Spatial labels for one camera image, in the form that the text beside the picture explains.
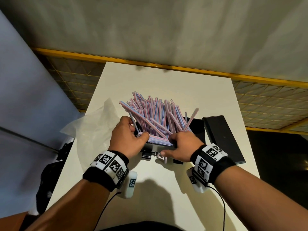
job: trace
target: wire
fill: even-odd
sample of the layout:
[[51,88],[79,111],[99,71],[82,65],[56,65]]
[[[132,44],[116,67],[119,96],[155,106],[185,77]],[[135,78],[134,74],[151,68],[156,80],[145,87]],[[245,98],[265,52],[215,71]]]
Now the wire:
[[99,219],[101,218],[101,216],[102,216],[103,212],[105,211],[105,209],[106,209],[107,205],[109,204],[109,202],[110,202],[116,195],[118,195],[118,194],[121,194],[121,191],[115,193],[115,194],[109,199],[109,201],[106,203],[105,207],[103,208],[101,214],[100,214],[99,217],[98,217],[98,220],[97,220],[97,222],[96,222],[96,225],[95,225],[93,231],[96,229],[97,224],[98,224],[98,222],[99,222]]
[[221,200],[222,200],[222,203],[224,204],[224,226],[223,226],[223,228],[222,228],[222,231],[225,231],[226,205],[225,205],[224,199],[221,197],[220,193],[219,193],[217,190],[215,190],[215,191],[216,191],[217,194],[220,196],[220,198],[221,198]]

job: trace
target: white table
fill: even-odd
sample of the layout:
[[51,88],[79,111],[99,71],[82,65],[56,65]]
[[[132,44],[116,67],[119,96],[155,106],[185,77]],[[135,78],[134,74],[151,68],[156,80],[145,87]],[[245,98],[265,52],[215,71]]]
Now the white table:
[[[198,119],[224,115],[246,160],[239,166],[259,177],[231,79],[107,62],[86,115],[100,108],[110,97],[118,116],[127,116],[118,102],[128,101],[133,91],[144,97],[173,99],[188,116],[198,107]],[[151,161],[140,159],[138,155],[129,167],[138,173],[133,197],[126,200],[115,197],[102,215],[98,228],[150,220],[184,230],[222,230],[221,199],[213,191],[194,192],[186,175],[191,163],[162,165],[154,157]],[[82,174],[75,142],[48,207],[73,187]],[[229,206],[226,211],[226,231],[246,230]]]

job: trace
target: plastic bag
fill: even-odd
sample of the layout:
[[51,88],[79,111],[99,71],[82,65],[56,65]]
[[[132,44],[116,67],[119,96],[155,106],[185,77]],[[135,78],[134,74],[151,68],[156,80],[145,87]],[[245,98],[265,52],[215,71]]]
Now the plastic bag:
[[120,121],[109,98],[104,106],[67,124],[60,132],[77,139],[77,155],[83,172],[110,145],[111,132]]

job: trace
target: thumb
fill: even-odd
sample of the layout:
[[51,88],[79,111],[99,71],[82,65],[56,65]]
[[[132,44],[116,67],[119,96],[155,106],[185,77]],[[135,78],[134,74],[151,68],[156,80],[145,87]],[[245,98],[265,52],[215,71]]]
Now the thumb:
[[173,156],[174,156],[174,153],[175,153],[175,150],[162,150],[162,151],[160,152],[160,154],[161,154],[162,156],[172,157],[172,158],[174,158],[174,157],[173,157]]
[[144,145],[149,140],[149,137],[150,137],[149,133],[144,132],[142,133],[141,136],[137,138],[137,140],[140,142],[141,145]]

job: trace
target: hand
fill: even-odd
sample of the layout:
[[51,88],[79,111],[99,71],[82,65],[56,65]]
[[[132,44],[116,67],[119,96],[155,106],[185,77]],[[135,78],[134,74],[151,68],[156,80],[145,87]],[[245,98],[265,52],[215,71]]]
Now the hand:
[[177,142],[177,149],[162,150],[160,154],[182,162],[190,162],[191,155],[204,144],[190,131],[174,133],[169,140]]
[[135,127],[130,117],[122,116],[120,122],[111,133],[108,150],[119,151],[127,158],[137,155],[149,140],[149,133],[144,132],[140,137],[134,135]]

